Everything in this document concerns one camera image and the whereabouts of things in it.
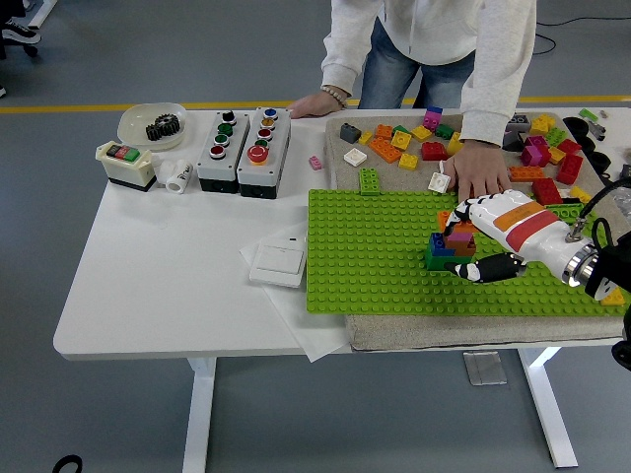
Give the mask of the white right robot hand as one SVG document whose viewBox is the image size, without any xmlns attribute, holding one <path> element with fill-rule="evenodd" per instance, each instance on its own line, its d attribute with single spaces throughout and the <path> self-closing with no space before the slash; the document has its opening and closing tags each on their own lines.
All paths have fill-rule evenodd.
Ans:
<svg viewBox="0 0 631 473">
<path fill-rule="evenodd" d="M 543 263 L 563 283 L 576 287 L 580 284 L 579 269 L 593 256 L 588 238 L 566 240 L 568 224 L 518 190 L 462 201 L 450 213 L 444 235 L 449 236 L 456 224 L 465 221 L 505 249 L 472 263 L 444 265 L 447 271 L 474 283 L 519 277 L 534 261 Z"/>
</svg>

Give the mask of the person's right hand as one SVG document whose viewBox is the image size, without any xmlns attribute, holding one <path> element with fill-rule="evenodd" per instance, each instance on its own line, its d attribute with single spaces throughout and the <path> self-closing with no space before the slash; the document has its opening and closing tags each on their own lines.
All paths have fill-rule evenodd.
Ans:
<svg viewBox="0 0 631 473">
<path fill-rule="evenodd" d="M 321 117 L 343 109 L 343 104 L 330 93 L 320 91 L 287 106 L 292 119 Z"/>
</svg>

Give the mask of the person's left hand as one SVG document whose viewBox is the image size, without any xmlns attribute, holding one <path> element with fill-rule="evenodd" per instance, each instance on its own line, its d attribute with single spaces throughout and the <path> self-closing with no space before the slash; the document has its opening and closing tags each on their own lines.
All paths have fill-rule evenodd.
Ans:
<svg viewBox="0 0 631 473">
<path fill-rule="evenodd" d="M 458 201 L 500 193 L 512 188 L 502 149 L 494 144 L 464 140 L 461 149 L 444 163 L 450 188 Z"/>
</svg>

